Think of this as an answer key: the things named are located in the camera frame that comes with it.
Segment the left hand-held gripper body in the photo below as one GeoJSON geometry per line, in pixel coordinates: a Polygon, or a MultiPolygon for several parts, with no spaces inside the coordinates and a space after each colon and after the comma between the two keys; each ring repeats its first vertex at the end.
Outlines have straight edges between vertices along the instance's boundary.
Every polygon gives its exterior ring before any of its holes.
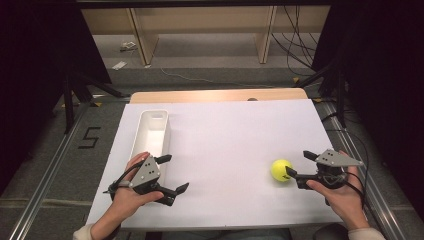
{"type": "Polygon", "coordinates": [[[161,176],[160,167],[153,156],[149,156],[140,166],[131,180],[131,188],[138,194],[144,195],[157,191],[158,180],[161,176]]]}

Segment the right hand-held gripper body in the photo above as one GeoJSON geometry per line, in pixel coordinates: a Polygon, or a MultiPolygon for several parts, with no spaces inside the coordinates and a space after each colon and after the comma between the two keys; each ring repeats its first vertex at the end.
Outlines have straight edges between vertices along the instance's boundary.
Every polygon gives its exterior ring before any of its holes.
{"type": "MultiPolygon", "coordinates": [[[[327,149],[323,153],[318,154],[316,161],[317,173],[314,181],[317,181],[329,189],[341,188],[347,180],[347,174],[344,172],[345,167],[362,166],[363,162],[343,155],[335,150],[327,149]]],[[[296,180],[299,189],[310,189],[306,184],[308,180],[296,180]]]]}

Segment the yellow tennis ball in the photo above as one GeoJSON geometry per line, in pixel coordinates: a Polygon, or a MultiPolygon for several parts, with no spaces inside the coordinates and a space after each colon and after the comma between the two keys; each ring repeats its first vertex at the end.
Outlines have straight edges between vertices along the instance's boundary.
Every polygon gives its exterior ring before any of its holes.
{"type": "Polygon", "coordinates": [[[292,163],[285,159],[275,160],[271,165],[271,175],[272,177],[279,182],[286,182],[291,179],[290,175],[287,173],[286,168],[292,167],[292,163]]]}

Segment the person's left hand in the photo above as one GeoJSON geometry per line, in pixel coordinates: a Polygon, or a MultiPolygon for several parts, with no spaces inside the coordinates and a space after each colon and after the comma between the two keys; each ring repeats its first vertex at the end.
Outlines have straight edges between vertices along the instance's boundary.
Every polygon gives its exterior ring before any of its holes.
{"type": "MultiPolygon", "coordinates": [[[[146,160],[150,154],[148,152],[142,152],[133,157],[128,163],[125,169],[126,175],[124,180],[131,181],[135,176],[136,171],[130,170],[135,164],[146,160]]],[[[146,203],[154,202],[163,197],[163,194],[158,191],[150,192],[144,195],[139,195],[131,188],[120,187],[114,196],[111,206],[106,212],[111,212],[118,215],[122,222],[132,216],[139,207],[146,203]]]]}

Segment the person's right hand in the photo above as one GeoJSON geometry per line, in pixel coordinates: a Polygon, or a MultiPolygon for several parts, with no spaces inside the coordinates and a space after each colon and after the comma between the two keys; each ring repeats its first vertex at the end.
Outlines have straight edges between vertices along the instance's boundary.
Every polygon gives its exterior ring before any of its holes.
{"type": "Polygon", "coordinates": [[[325,197],[332,210],[343,220],[349,231],[369,228],[370,225],[363,211],[362,199],[358,194],[362,190],[361,182],[357,178],[358,170],[355,166],[349,166],[347,171],[349,172],[348,182],[356,190],[350,186],[328,189],[314,180],[308,180],[307,185],[325,197]]]}

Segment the white plastic bin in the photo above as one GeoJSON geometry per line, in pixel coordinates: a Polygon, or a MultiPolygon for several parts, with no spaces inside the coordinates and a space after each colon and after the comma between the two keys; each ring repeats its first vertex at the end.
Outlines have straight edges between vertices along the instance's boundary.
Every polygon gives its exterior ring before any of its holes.
{"type": "MultiPolygon", "coordinates": [[[[142,152],[149,152],[153,157],[164,156],[169,153],[170,126],[166,110],[145,110],[141,113],[133,142],[130,157],[133,158],[142,152]]],[[[159,184],[165,182],[167,163],[158,164],[161,176],[159,184]]]]}

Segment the white board sheet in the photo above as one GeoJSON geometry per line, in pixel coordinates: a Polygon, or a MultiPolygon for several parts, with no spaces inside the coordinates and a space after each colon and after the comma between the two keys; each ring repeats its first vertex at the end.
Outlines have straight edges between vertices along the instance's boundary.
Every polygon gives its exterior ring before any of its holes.
{"type": "Polygon", "coordinates": [[[332,144],[308,99],[166,103],[172,156],[164,186],[188,186],[172,206],[149,203],[123,222],[128,230],[186,231],[285,227],[338,221],[324,198],[278,182],[270,168],[286,159],[301,174],[332,144]]]}

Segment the black tripod stand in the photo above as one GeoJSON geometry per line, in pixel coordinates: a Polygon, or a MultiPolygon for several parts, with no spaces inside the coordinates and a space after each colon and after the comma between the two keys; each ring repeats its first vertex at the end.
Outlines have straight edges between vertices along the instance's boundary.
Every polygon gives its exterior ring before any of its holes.
{"type": "Polygon", "coordinates": [[[93,99],[93,94],[88,89],[88,85],[105,91],[106,93],[117,97],[126,98],[129,94],[122,93],[114,88],[101,83],[85,74],[78,72],[69,72],[65,75],[63,81],[63,97],[66,113],[66,128],[65,133],[69,133],[74,125],[74,110],[73,110],[73,95],[82,103],[90,103],[93,99]]]}
{"type": "Polygon", "coordinates": [[[327,66],[309,76],[303,81],[298,81],[295,84],[296,88],[304,88],[311,85],[318,79],[323,81],[318,89],[321,97],[329,97],[333,92],[336,92],[336,111],[333,113],[343,128],[346,127],[344,116],[344,95],[345,95],[345,76],[342,71],[341,64],[332,60],[327,66]]]}

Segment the black curtain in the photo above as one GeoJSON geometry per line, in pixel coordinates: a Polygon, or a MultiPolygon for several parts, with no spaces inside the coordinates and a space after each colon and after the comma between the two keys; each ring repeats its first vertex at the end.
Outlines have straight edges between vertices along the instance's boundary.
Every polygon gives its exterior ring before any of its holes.
{"type": "Polygon", "coordinates": [[[332,0],[313,69],[347,46],[348,94],[404,194],[424,218],[424,0],[332,0]]]}
{"type": "Polygon", "coordinates": [[[0,0],[0,194],[35,145],[69,71],[111,82],[76,0],[0,0]]]}

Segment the metal floor rail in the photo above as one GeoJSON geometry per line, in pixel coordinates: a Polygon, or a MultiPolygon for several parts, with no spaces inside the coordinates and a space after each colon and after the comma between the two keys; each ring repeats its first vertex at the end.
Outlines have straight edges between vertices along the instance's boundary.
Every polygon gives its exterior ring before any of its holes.
{"type": "Polygon", "coordinates": [[[404,195],[382,165],[375,146],[359,123],[355,112],[348,109],[346,127],[343,128],[333,115],[336,111],[335,100],[324,99],[315,107],[333,148],[343,150],[349,156],[364,162],[364,165],[359,167],[359,177],[365,186],[365,212],[372,225],[376,226],[387,240],[406,240],[407,235],[400,225],[400,220],[389,204],[391,190],[394,191],[396,200],[403,200],[404,195]]]}
{"type": "Polygon", "coordinates": [[[43,200],[47,195],[56,175],[60,169],[62,162],[69,149],[70,142],[74,138],[78,130],[81,119],[89,109],[89,103],[81,103],[76,110],[76,116],[73,119],[74,123],[65,131],[54,155],[49,160],[49,164],[43,172],[42,178],[37,183],[33,194],[24,204],[23,211],[18,218],[11,234],[7,237],[8,240],[24,240],[42,206],[43,200]]]}

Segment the wooden bench frame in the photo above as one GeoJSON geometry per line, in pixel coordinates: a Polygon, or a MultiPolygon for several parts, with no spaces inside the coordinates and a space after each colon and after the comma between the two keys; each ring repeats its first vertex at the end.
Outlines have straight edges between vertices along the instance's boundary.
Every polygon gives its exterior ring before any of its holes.
{"type": "Polygon", "coordinates": [[[85,9],[93,35],[133,35],[140,61],[149,65],[161,34],[250,33],[258,59],[267,62],[273,33],[319,33],[328,6],[85,9]]]}

